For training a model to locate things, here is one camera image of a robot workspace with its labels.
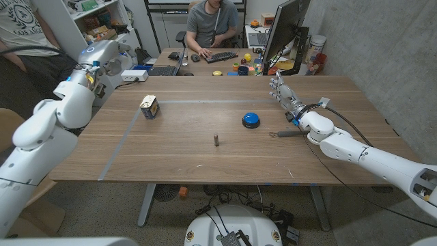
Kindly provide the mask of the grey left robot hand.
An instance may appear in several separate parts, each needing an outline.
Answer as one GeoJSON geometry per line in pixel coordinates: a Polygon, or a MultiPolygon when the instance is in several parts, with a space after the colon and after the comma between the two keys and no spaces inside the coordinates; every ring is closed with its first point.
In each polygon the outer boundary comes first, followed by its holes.
{"type": "Polygon", "coordinates": [[[98,66],[108,76],[115,76],[137,64],[135,50],[114,40],[101,40],[90,44],[78,58],[80,65],[98,66]]]}

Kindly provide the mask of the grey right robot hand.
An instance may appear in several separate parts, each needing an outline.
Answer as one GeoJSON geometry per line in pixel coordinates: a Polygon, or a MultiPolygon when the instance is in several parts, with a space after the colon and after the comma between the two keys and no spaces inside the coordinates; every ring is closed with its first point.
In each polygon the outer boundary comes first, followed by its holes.
{"type": "Polygon", "coordinates": [[[275,98],[280,105],[287,111],[286,117],[291,122],[299,121],[307,106],[302,103],[297,94],[285,84],[280,72],[276,72],[276,77],[271,78],[269,86],[274,90],[269,94],[275,98]]]}

